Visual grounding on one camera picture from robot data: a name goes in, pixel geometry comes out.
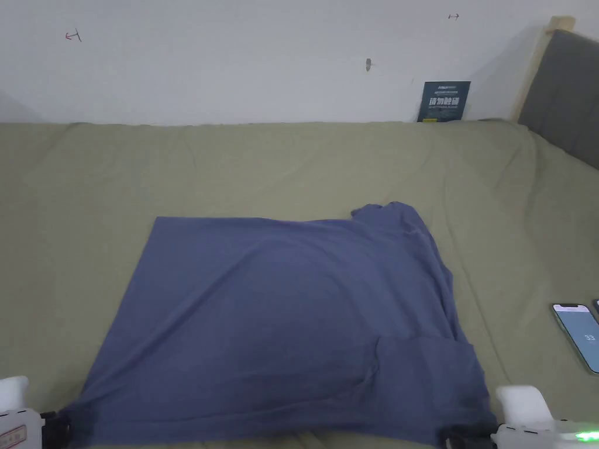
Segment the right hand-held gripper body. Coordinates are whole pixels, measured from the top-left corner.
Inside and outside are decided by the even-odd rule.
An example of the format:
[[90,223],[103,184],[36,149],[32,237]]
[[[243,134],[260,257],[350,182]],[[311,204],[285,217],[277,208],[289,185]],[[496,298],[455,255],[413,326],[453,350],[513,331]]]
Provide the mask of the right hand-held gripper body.
[[499,387],[505,423],[467,443],[468,448],[598,448],[598,424],[554,419],[530,385]]

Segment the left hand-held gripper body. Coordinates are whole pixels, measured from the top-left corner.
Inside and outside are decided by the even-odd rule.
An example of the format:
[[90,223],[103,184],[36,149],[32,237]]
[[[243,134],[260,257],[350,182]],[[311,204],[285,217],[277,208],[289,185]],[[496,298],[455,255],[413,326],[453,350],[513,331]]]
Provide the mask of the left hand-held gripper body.
[[1,448],[59,448],[54,411],[39,413],[26,406],[29,379],[1,379]]

